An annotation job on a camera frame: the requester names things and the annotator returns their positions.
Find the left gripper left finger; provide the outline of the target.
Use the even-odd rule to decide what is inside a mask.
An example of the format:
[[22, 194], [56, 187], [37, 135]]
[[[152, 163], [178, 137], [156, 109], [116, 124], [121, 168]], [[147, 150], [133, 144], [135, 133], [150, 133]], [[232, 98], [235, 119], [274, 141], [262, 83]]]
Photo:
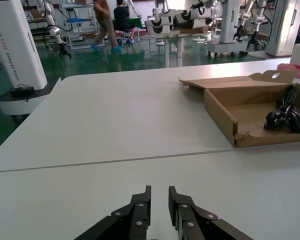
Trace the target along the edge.
[[146, 240], [151, 225], [152, 187], [134, 194], [130, 203], [113, 211], [75, 240]]

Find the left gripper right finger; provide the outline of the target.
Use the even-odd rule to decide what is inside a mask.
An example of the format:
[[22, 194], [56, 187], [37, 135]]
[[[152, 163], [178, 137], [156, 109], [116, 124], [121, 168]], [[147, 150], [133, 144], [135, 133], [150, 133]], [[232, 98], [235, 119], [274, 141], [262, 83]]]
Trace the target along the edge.
[[251, 239], [216, 214], [198, 207], [190, 196], [179, 194], [174, 186], [168, 187], [168, 209], [180, 240]]

